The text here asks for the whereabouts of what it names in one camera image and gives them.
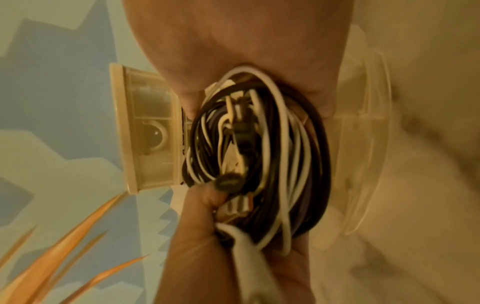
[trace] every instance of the clear plastic container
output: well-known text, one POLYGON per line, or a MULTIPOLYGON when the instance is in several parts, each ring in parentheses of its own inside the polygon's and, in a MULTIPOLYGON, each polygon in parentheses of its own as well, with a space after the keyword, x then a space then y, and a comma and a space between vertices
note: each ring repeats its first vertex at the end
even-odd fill
MULTIPOLYGON (((150 72, 110 66, 125 180, 130 194, 180 184, 191 122, 177 96, 150 72)), ((324 125, 330 146, 332 189, 314 228, 316 247, 328 248, 357 230, 377 188, 389 140, 388 70, 363 31, 352 26, 340 67, 335 116, 324 125)))

